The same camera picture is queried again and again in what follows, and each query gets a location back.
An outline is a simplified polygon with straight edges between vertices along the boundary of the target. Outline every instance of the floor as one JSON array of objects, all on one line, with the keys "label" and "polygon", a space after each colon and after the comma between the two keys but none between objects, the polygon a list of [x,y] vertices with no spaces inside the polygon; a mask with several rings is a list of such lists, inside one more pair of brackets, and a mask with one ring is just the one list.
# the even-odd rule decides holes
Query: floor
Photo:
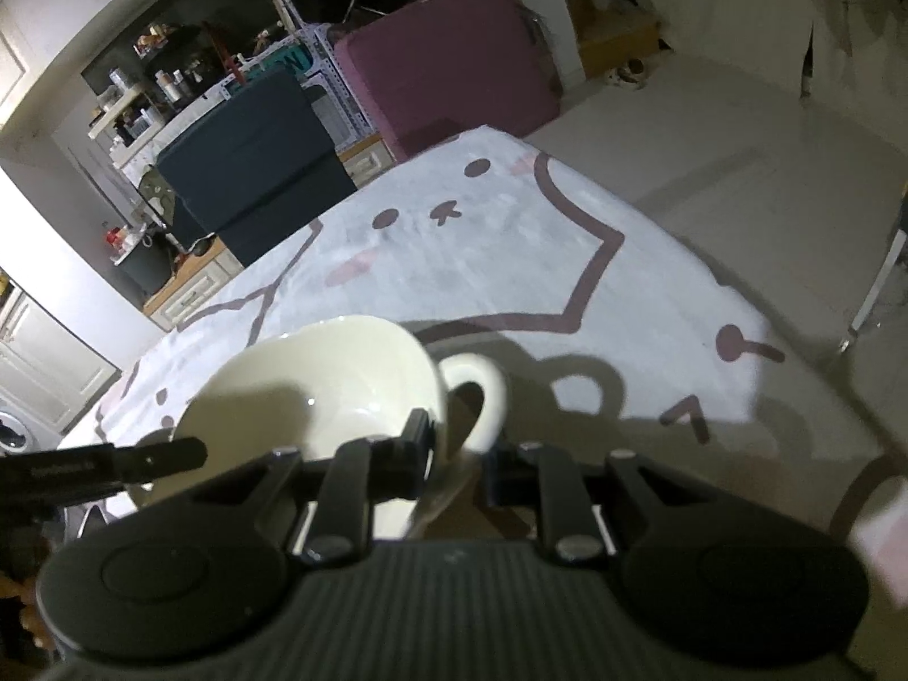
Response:
[{"label": "floor", "polygon": [[530,142],[691,247],[908,449],[908,273],[834,356],[885,255],[908,156],[809,99],[679,54],[643,90],[588,82],[565,106]]}]

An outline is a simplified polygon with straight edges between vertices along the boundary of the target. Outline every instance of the chair leg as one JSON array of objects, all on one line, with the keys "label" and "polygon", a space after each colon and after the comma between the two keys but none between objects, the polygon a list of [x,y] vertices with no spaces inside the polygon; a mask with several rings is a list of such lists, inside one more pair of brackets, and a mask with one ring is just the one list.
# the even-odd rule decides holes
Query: chair leg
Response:
[{"label": "chair leg", "polygon": [[905,247],[905,241],[908,241],[908,235],[905,235],[905,231],[902,229],[896,230],[896,236],[893,238],[893,244],[889,247],[886,260],[882,263],[882,267],[880,267],[879,272],[876,274],[876,279],[873,280],[870,291],[867,292],[864,302],[861,303],[861,308],[857,310],[855,319],[852,320],[852,324],[848,326],[846,337],[839,343],[839,353],[845,352],[848,347],[857,340],[857,334],[860,331],[861,326],[866,323],[867,318],[870,317],[870,313],[873,311],[873,305],[876,304],[876,300],[882,291],[882,285],[886,283],[886,279],[888,279],[890,272],[893,270],[893,267],[898,262],[899,256],[902,254],[902,249]]}]

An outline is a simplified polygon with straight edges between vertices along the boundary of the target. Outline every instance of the white mug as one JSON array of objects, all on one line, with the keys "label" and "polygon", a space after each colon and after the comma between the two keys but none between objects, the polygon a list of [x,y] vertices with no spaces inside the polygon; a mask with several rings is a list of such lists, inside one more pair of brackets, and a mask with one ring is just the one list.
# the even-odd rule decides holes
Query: white mug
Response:
[{"label": "white mug", "polygon": [[[448,457],[448,392],[468,383],[482,389],[482,409]],[[380,318],[326,320],[239,353],[194,397],[174,433],[204,442],[205,465],[131,489],[130,496],[142,507],[274,448],[329,459],[349,440],[398,436],[412,409],[425,409],[436,432],[427,487],[418,503],[376,506],[373,534],[413,536],[451,504],[494,445],[507,414],[507,387],[484,356],[458,354],[436,365],[410,332]]]}]

